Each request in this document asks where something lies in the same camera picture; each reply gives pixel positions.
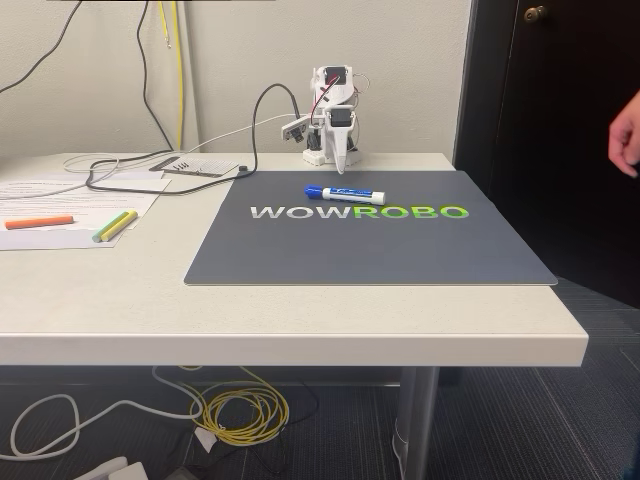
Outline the person's hand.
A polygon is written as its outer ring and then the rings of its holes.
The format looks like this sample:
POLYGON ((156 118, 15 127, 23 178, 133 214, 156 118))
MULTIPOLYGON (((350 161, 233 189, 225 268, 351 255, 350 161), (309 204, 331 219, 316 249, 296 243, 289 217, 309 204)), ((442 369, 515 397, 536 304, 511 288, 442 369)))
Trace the person's hand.
POLYGON ((609 127, 608 158, 624 174, 639 175, 640 92, 618 113, 609 127))

